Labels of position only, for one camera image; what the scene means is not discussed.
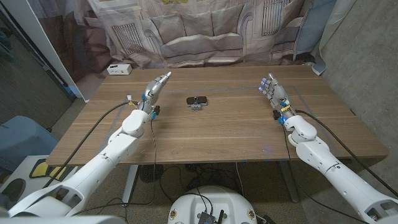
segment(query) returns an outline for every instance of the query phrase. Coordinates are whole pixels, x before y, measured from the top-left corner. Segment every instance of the wire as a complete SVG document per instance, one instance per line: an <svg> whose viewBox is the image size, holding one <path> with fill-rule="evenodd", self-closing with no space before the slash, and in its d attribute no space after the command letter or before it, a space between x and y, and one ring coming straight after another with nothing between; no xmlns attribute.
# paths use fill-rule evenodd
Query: wire
<svg viewBox="0 0 398 224"><path fill-rule="evenodd" d="M198 194L199 194L199 196L200 196L200 198L201 198L201 200L203 201L203 203L205 204L205 213L207 214L207 206L206 206L206 202L205 202L205 199L203 199L203 196L200 194L200 192L199 192L199 188L197 187L197 191L198 191Z"/></svg>
<svg viewBox="0 0 398 224"><path fill-rule="evenodd" d="M235 162L235 164L236 164L236 172L238 173L239 181L240 181L240 183L241 183L241 188L242 188L242 196L244 197L244 192L243 192L243 184L242 184L242 179L241 179L241 176L239 175L238 163L237 163L237 162Z"/></svg>
<svg viewBox="0 0 398 224"><path fill-rule="evenodd" d="M184 195L197 195L197 196L204 197L204 198L207 199L207 201L209 201L209 203L210 203L210 206L211 206L210 215L213 214L213 204L211 203L210 199L208 199L206 196L204 196L204 195L199 195L199 194L196 194L196 193L185 193L185 194L183 194L183 195L181 195L181 196L184 196Z"/></svg>
<svg viewBox="0 0 398 224"><path fill-rule="evenodd" d="M257 216L257 218L259 218L259 219L261 219L262 221L265 221L265 222L267 223L267 220L266 220L265 218L262 218L261 216L259 216L259 215L257 215L257 214L256 214L256 216Z"/></svg>
<svg viewBox="0 0 398 224"><path fill-rule="evenodd" d="M123 200L122 200L121 198L114 198L114 199L108 201L106 205L108 205L109 203L111 203L112 201L114 201L114 200L116 200L116 199L118 199L118 200L120 200L121 202L123 202ZM97 213L97 215L99 215L99 214L104 210L104 208L105 208L105 207L103 207L103 208ZM124 213L125 213L124 217L121 216L121 215L118 215L118 217L124 218L124 221L126 221L126 223L129 224L129 221L127 220L127 207L124 207Z"/></svg>
<svg viewBox="0 0 398 224"><path fill-rule="evenodd" d="M331 208L331 207L329 207L329 206L327 206L327 205L325 205L325 204L322 204L322 203L318 202L317 200L315 200L314 198L312 198L309 194L307 194L306 191L304 191L303 188L301 188L300 184L299 184L297 181L295 181L294 172L293 172L293 169L291 168L291 167L292 167L292 163L291 163L291 162L292 162L292 159L291 159L291 157L290 157L289 147L288 147L288 145L287 145L287 140L286 140L286 132L285 132L285 128L284 128L283 125L282 125L282 129L284 130L284 139L285 139L285 144L286 144L286 150L287 150L287 154L289 155L290 170L292 171L293 180L294 180L294 182L297 184L297 186L299 187L299 189L300 189L306 196L308 196L311 200L313 200L313 201L316 202L317 204L322 205L323 207L328 208L328 209L330 209L330 210L332 210L332 211L334 211L334 212L337 212L337 213L340 213L340 214L345 215L345 216L347 216L347 217L350 217L350 218L352 218L352 219L355 219L355 220L357 220L357 221L359 221L359 222L369 224L368 222L362 221L362 220L360 220L360 219L358 219L358 218L352 217L351 215L348 215L348 214L346 214L346 213L344 213L344 212L341 212L341 211L339 211L339 210L336 210L336 209L334 209L334 208Z"/></svg>
<svg viewBox="0 0 398 224"><path fill-rule="evenodd" d="M61 168L51 177L51 179L44 185L43 188L48 187L52 181L59 175L59 173L63 170L63 168L65 168L67 166L67 164L69 163L69 161L72 159L72 157L76 154L76 152L79 150L80 146L84 143L84 141L86 141L86 139L88 138L88 136L94 131L95 127L97 127L97 125L102 121L102 119L104 119L104 117L106 115L108 115L110 112L112 112L113 110L115 110L116 108L119 108L120 106L126 105L129 102L123 102L117 106L114 106L113 108L111 108L110 110L108 110L108 112L106 112L104 115L102 115L102 117L100 117L100 119L94 124L94 126L88 131L88 133L86 134L86 136L80 141L79 145L77 145L76 149L70 154L70 156L68 157L68 159L66 159L66 161L62 164Z"/></svg>
<svg viewBox="0 0 398 224"><path fill-rule="evenodd" d="M225 176L227 176L230 180L233 181L233 183L234 183L234 185L235 185L235 187L236 187L236 191L237 191L237 192L240 191L240 192L241 192L241 195L243 194L243 193L242 193L242 189L239 188L239 185L238 185L238 183L237 183L237 181L236 181L236 174L235 174L234 172L232 172L232 171L230 171L230 170L223 170L223 169L212 168L212 167L209 167L209 168L202 168L201 165L199 165L199 168L200 168L203 172L214 172L214 171L223 172L223 173L225 174Z"/></svg>
<svg viewBox="0 0 398 224"><path fill-rule="evenodd" d="M117 198L114 198L114 199L108 201L105 205L109 205L109 203L113 202L113 201L116 200L116 199L119 199L120 201L123 202L123 200L122 200L121 198L117 197ZM105 209L105 207L103 207L99 212L97 212L96 215L99 215L104 209Z"/></svg>
<svg viewBox="0 0 398 224"><path fill-rule="evenodd" d="M178 166L170 166L170 167L168 167L166 170L164 170L163 173L162 173L162 175L160 175L160 178L159 178L159 185L160 185L160 189L162 190L163 194L164 194L172 203L174 203L174 201L167 195L166 191L163 189L163 186L162 186L162 177L163 177L163 174L166 173L166 171L168 171L168 170L171 169L171 168L177 168L177 169L179 170L179 173L180 173L180 174L179 174L179 176L180 176L180 184L181 184L181 187L185 190L185 188L184 188L184 186L182 185L182 182L181 182L181 169L180 169Z"/></svg>
<svg viewBox="0 0 398 224"><path fill-rule="evenodd" d="M150 121L150 130L152 131L152 136L154 137L154 150L155 150L154 180L155 180L155 169L156 169L156 142L155 142L154 129L152 128L152 120ZM123 205L124 208L125 208L125 210L126 210L126 218L125 218L125 220L126 220L126 222L127 222L127 224L128 224L128 221L127 221L127 206L128 206L128 205L150 205L150 204L155 200L155 194L156 194L156 188L155 188L155 182L154 182L154 196L153 196L152 200L151 200L150 202L148 202L148 203L134 203L134 202L124 203L122 199L120 199L120 198L114 198L114 199L108 201L105 205L98 206L98 207L94 207L94 208L87 208L87 209L84 209L84 210L82 210L82 211L80 211L80 212L76 212L76 213L73 214L72 216L75 216L75 215L78 215L78 214L81 214L81 213L83 213L83 212L87 212L87 211L90 211L90 210L94 210L94 209L97 209L97 208L102 208L102 209L97 213L97 215L98 215L98 214L101 213L101 212L104 210L104 208L106 208L106 207L115 206L115 205ZM122 201L122 202L121 202L121 203L109 204L109 203L111 203L113 200L116 200L116 199L119 199L119 200Z"/></svg>
<svg viewBox="0 0 398 224"><path fill-rule="evenodd" d="M320 120L318 120L316 117L314 117L313 115L302 111L302 110L296 110L297 113L303 113L307 116L309 116L310 118L314 119L316 122L318 122L320 125L322 125L345 149L346 151L359 163L361 164L361 166L366 169L370 174L372 174L372 176L374 178L376 178L382 185L384 185L391 193L393 193L396 197L398 197L398 193L392 188L390 187L390 185L388 185L387 183L385 183L377 174L375 174L367 165L365 165L364 163L362 163L359 158L357 156L355 156L355 154L333 133L333 131L331 131L331 129L329 129L325 124L323 124Z"/></svg>

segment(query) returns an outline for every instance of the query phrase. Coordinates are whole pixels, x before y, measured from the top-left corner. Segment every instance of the robotic arm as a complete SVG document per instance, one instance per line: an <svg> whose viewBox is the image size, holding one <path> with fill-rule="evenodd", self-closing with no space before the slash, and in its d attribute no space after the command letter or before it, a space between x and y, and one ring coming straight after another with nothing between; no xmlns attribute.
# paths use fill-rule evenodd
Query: robotic arm
<svg viewBox="0 0 398 224"><path fill-rule="evenodd" d="M368 223L398 223L398 200L378 192L342 164L317 136L315 127L295 114L285 90L271 73L269 79L263 78L259 90L275 109L274 119L292 132L288 139L296 147L298 157L321 172L362 220Z"/></svg>
<svg viewBox="0 0 398 224"><path fill-rule="evenodd" d="M160 109L154 104L170 76L171 72L161 75L147 85L139 110L132 111L98 155L68 180L40 189L22 199L8 211L9 216L70 217L83 210L105 177L137 149L138 140L144 134L144 124L150 121L151 116L153 119L159 114Z"/></svg>

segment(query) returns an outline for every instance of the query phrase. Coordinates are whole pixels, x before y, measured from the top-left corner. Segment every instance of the concrete wall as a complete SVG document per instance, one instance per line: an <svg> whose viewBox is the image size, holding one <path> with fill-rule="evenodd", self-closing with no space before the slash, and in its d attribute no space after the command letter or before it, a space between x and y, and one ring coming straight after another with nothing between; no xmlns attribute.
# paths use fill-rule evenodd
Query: concrete wall
<svg viewBox="0 0 398 224"><path fill-rule="evenodd" d="M371 169L398 190L398 1L357 0L322 51L328 64L322 78L389 149ZM388 191L354 162L350 167L384 194ZM355 215L338 193L324 183L308 186L312 196ZM309 223L358 223L304 200Z"/></svg>

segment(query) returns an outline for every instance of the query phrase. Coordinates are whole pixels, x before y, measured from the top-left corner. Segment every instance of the table leg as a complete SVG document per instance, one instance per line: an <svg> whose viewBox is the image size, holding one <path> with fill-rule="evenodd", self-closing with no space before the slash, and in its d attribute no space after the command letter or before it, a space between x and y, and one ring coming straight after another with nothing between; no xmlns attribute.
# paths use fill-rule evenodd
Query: table leg
<svg viewBox="0 0 398 224"><path fill-rule="evenodd" d="M138 170L138 165L131 165L129 169L129 175L127 176L126 186L124 187L122 201L124 203L128 203L130 200L130 195L132 191L132 186L134 185L134 181L136 179Z"/></svg>
<svg viewBox="0 0 398 224"><path fill-rule="evenodd" d="M299 193L297 193L296 184L293 179L292 170L290 169L290 165L287 161L278 162L280 170L282 171L282 176L284 177L287 190L289 191L290 200L293 203L297 203L300 201Z"/></svg>

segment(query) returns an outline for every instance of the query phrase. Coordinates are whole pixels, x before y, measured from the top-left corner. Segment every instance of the blue chair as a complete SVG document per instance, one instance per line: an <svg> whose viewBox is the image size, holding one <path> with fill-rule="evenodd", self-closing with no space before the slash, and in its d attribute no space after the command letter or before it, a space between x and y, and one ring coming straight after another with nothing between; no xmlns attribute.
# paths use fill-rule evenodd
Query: blue chair
<svg viewBox="0 0 398 224"><path fill-rule="evenodd" d="M0 167L14 172L27 156L49 155L57 143L32 119L15 116L0 126Z"/></svg>

